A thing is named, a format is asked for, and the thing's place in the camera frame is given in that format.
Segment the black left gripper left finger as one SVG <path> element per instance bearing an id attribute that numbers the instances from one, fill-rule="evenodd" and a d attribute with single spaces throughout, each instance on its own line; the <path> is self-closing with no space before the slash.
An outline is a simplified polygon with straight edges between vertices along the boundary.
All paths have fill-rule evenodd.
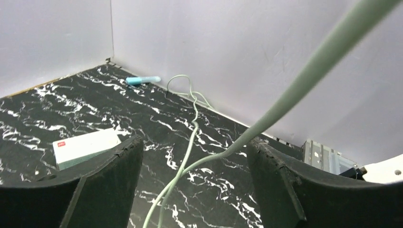
<path id="1" fill-rule="evenodd" d="M 133 136 L 37 181 L 2 184 L 1 227 L 127 227 L 143 154 L 143 139 Z"/>

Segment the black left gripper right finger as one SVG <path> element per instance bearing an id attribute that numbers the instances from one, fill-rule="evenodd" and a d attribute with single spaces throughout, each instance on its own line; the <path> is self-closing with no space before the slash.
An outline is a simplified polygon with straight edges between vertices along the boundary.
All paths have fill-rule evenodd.
<path id="1" fill-rule="evenodd" d="M 258 139 L 247 160 L 266 228 L 400 228 L 403 184 L 334 175 Z"/>

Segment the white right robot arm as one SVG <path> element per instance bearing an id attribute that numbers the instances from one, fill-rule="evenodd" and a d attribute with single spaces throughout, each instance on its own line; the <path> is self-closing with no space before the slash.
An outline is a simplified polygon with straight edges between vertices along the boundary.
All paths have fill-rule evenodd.
<path id="1" fill-rule="evenodd" d="M 371 163 L 361 168 L 352 167 L 340 176 L 372 183 L 391 184 L 403 181 L 403 155 Z"/>

